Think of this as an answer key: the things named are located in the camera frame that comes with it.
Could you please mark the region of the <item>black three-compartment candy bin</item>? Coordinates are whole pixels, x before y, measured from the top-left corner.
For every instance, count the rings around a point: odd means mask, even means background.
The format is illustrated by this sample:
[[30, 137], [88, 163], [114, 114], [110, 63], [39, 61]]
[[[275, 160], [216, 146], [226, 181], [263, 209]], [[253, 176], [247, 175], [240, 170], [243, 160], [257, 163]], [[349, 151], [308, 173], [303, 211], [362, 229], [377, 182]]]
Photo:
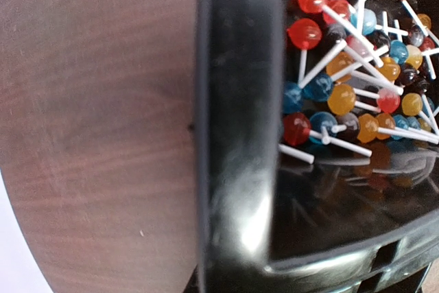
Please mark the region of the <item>black three-compartment candy bin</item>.
[[[348, 0], [355, 5], [357, 0]], [[438, 134], [438, 0], [408, 0], [429, 29], [367, 0], [377, 26], [425, 53], [397, 84], [432, 118], [395, 123]], [[421, 292], [438, 260], [438, 142], [375, 139], [370, 157], [308, 141], [283, 154], [286, 82], [300, 52], [293, 0], [198, 0], [195, 145], [201, 292]]]

